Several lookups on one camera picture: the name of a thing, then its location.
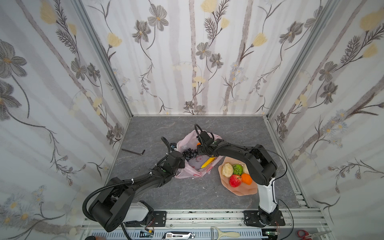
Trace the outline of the pink plastic bag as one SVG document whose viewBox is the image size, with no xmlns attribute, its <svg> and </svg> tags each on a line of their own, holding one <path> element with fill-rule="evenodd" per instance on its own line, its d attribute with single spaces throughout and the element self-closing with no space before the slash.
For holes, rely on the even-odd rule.
<svg viewBox="0 0 384 240">
<path fill-rule="evenodd" d="M 186 135 L 182 140 L 177 142 L 177 151 L 183 153 L 188 148 L 197 149 L 197 134 L 195 130 Z M 197 156 L 195 159 L 190 160 L 189 162 L 185 161 L 185 168 L 179 169 L 176 174 L 177 179 L 184 178 L 200 178 L 206 174 L 210 174 L 211 170 L 223 159 L 222 156 L 216 157 L 216 159 L 210 163 L 206 168 L 201 168 L 201 166 L 209 159 L 209 156 Z"/>
</svg>

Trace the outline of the cream fake garlic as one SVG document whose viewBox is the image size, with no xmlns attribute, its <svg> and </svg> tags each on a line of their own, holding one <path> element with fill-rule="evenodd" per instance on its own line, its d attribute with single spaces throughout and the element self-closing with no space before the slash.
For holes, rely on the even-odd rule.
<svg viewBox="0 0 384 240">
<path fill-rule="evenodd" d="M 234 168 L 230 163 L 225 163 L 222 166 L 222 176 L 230 178 L 234 174 Z"/>
</svg>

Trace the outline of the red fake strawberry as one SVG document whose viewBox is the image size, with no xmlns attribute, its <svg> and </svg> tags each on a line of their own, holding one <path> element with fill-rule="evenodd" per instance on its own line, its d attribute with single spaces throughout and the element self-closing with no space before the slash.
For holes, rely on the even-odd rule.
<svg viewBox="0 0 384 240">
<path fill-rule="evenodd" d="M 229 184 L 232 188 L 237 188 L 242 184 L 242 178 L 238 175 L 232 175 L 229 178 Z"/>
</svg>

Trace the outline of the orange fake tangerine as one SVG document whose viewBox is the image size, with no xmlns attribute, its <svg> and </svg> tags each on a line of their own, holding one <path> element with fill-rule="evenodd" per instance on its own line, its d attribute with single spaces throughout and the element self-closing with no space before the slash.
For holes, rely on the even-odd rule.
<svg viewBox="0 0 384 240">
<path fill-rule="evenodd" d="M 243 173 L 241 175 L 242 182 L 245 183 L 246 185 L 251 185 L 253 180 L 249 174 Z"/>
</svg>

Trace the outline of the pink scalloped plate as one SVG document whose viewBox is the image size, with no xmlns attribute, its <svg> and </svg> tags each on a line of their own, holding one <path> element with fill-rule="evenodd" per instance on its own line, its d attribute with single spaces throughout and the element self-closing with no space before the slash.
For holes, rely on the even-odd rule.
<svg viewBox="0 0 384 240">
<path fill-rule="evenodd" d="M 224 187 L 237 196 L 254 195 L 258 192 L 257 184 L 249 175 L 245 163 L 225 157 L 219 166 L 219 174 Z"/>
</svg>

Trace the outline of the cream fake pear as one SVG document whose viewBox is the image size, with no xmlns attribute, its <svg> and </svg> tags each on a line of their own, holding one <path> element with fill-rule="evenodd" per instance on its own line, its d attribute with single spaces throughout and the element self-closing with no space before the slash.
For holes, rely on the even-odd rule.
<svg viewBox="0 0 384 240">
<path fill-rule="evenodd" d="M 249 175 L 250 173 L 249 173 L 249 170 L 248 170 L 247 166 L 246 165 L 242 165 L 242 167 L 243 167 L 243 174 Z"/>
</svg>

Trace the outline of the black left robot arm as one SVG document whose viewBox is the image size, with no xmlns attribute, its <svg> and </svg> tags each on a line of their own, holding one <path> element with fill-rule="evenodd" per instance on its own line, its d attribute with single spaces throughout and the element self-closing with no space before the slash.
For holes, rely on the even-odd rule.
<svg viewBox="0 0 384 240">
<path fill-rule="evenodd" d="M 106 186 L 93 191 L 85 198 L 82 205 L 83 214 L 87 219 L 98 222 L 108 233 L 112 232 L 124 222 L 135 195 L 160 188 L 183 168 L 183 154 L 172 151 L 148 174 L 130 180 L 113 178 Z"/>
</svg>

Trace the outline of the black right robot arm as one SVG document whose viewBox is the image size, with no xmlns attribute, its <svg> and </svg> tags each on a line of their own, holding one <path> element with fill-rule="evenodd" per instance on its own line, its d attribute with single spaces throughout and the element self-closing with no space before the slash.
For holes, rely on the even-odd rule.
<svg viewBox="0 0 384 240">
<path fill-rule="evenodd" d="M 230 157 L 247 166 L 250 177 L 258 185 L 260 199 L 257 215 L 258 226 L 265 227 L 273 223 L 279 212 L 274 186 L 278 166 L 269 151 L 261 145 L 246 147 L 215 139 L 212 133 L 202 130 L 197 124 L 195 132 L 200 143 L 199 155 Z"/>
</svg>

